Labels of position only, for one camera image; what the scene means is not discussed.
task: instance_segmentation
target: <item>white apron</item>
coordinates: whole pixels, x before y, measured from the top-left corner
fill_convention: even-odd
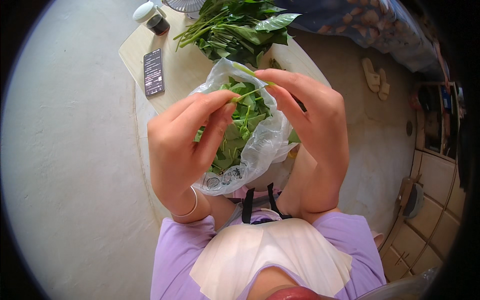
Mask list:
[[[312,225],[291,218],[225,228],[207,244],[190,276],[209,299],[234,300],[258,270],[276,264],[298,275],[299,285],[333,297],[350,280],[351,262]]]

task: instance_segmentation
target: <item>gray floor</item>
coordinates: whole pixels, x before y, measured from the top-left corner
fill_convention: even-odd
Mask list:
[[[29,267],[53,299],[149,297],[159,221],[167,214],[148,184],[145,122],[154,113],[118,56],[143,2],[55,1],[8,92],[4,201]],[[384,231],[411,168],[415,139],[405,124],[414,121],[406,98],[412,75],[346,38],[295,35],[345,98],[350,166],[341,209]],[[386,102],[368,90],[363,56],[386,70]]]

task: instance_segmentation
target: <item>tabletop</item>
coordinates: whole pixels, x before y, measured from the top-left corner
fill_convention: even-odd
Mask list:
[[[170,30],[165,35],[156,36],[148,28],[140,25],[119,49],[120,57],[130,74],[145,92],[144,55],[162,48],[165,91],[148,97],[157,113],[162,113],[170,105],[185,98],[192,90],[203,84],[214,65],[196,45],[190,44],[176,51],[177,41],[173,38],[195,21],[166,5],[161,9],[167,14],[167,21],[170,23]],[[264,55],[260,69],[268,68],[268,61],[272,57],[287,71],[303,73],[330,86],[315,63],[292,38],[288,40],[288,46],[273,44]]]

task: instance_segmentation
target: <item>red object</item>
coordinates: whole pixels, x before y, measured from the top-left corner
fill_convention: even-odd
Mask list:
[[[415,90],[412,94],[410,94],[410,96],[408,96],[408,104],[414,110],[422,110],[419,101],[418,90]]]

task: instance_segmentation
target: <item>glass jar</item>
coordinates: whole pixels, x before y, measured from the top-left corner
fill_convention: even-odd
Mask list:
[[[149,1],[140,5],[133,13],[136,22],[143,24],[157,36],[165,34],[170,29],[170,24],[166,21],[167,15],[160,6]]]

